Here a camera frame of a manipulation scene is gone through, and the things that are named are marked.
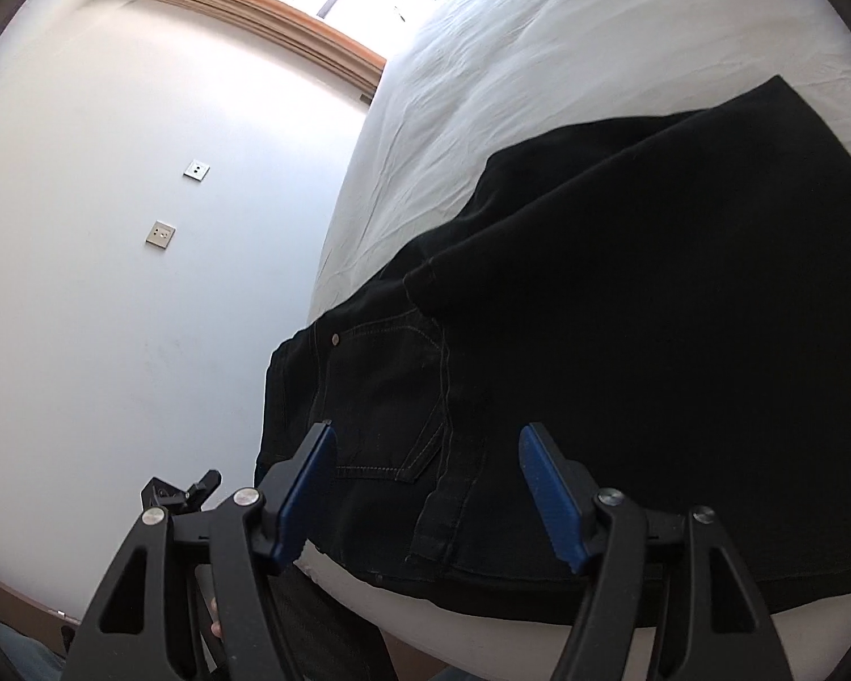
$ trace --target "metal rivet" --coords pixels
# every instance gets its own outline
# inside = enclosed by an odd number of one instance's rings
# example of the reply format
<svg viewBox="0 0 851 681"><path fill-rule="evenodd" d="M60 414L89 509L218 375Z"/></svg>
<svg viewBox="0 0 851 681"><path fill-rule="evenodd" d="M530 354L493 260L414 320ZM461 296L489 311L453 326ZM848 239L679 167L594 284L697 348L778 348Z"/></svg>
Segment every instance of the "metal rivet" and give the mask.
<svg viewBox="0 0 851 681"><path fill-rule="evenodd" d="M248 507L250 504L258 502L259 496L259 491L257 489L252 489L251 486L247 486L245 489L240 489L233 495L233 501L241 507Z"/></svg>
<svg viewBox="0 0 851 681"><path fill-rule="evenodd" d="M164 521L164 510L160 507L149 507L142 512L142 522L146 525L157 525Z"/></svg>
<svg viewBox="0 0 851 681"><path fill-rule="evenodd" d="M605 507L617 507L624 502L624 493L617 489L599 489L597 497Z"/></svg>
<svg viewBox="0 0 851 681"><path fill-rule="evenodd" d="M712 507L694 507L693 518L701 525L711 525L715 521L715 510Z"/></svg>

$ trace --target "bed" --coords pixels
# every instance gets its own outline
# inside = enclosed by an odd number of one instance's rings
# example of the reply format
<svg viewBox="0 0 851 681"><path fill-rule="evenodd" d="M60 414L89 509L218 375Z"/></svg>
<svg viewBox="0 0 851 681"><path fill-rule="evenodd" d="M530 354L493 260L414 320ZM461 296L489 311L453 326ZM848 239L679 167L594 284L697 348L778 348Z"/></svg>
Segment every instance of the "bed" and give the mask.
<svg viewBox="0 0 851 681"><path fill-rule="evenodd" d="M780 74L851 154L851 0L454 0L386 68L322 250L309 319L449 220L492 153L558 126L724 102ZM850 28L841 19L843 15ZM308 575L415 648L488 679L549 678L568 628L474 617L357 580L312 545ZM777 616L799 681L851 644L851 595ZM638 630L627 681L645 678Z"/></svg>

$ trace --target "blue gripper pad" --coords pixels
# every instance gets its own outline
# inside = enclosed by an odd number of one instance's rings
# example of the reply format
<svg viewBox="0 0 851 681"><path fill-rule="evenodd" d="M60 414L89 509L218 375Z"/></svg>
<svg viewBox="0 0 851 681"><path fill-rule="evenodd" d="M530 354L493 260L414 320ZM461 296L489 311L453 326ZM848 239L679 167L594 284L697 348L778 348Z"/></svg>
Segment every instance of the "blue gripper pad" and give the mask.
<svg viewBox="0 0 851 681"><path fill-rule="evenodd" d="M338 441L328 425L306 457L277 516L277 543L271 557L281 570L300 557L330 489L336 462Z"/></svg>
<svg viewBox="0 0 851 681"><path fill-rule="evenodd" d="M533 494L554 554L567 563L572 572L581 573L590 558L583 539L583 518L575 495L571 494L533 425L520 431L519 455L520 469Z"/></svg>

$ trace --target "wall plate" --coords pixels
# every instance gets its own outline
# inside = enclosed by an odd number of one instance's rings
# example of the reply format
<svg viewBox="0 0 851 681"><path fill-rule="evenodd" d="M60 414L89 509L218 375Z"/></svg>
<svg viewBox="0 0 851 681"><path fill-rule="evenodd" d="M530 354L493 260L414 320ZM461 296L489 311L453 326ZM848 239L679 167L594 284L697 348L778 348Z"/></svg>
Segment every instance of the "wall plate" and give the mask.
<svg viewBox="0 0 851 681"><path fill-rule="evenodd" d="M186 167L186 170L183 172L183 176L188 176L190 179L195 179L195 181L202 181L202 179L205 179L205 174L208 173L210 168L210 164L202 163L201 161L192 161L192 163Z"/></svg>
<svg viewBox="0 0 851 681"><path fill-rule="evenodd" d="M165 249L170 243L170 238L173 238L173 234L177 232L176 228L170 227L170 225L164 225L162 222L156 222L154 227L151 228L151 232L148 234L148 237L145 238L146 243L150 243L152 246L157 246L160 249Z"/></svg>

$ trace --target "white wall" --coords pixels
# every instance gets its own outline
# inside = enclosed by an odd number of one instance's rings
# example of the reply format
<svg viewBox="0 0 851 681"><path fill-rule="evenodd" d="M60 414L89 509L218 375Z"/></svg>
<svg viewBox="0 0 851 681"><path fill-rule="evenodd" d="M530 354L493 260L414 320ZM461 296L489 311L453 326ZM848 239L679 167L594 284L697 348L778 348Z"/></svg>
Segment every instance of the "white wall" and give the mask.
<svg viewBox="0 0 851 681"><path fill-rule="evenodd" d="M250 483L268 359L305 326L365 109L150 1L67 14L17 57L0 59L0 579L80 616L149 477ZM177 228L166 251L145 245L155 220Z"/></svg>

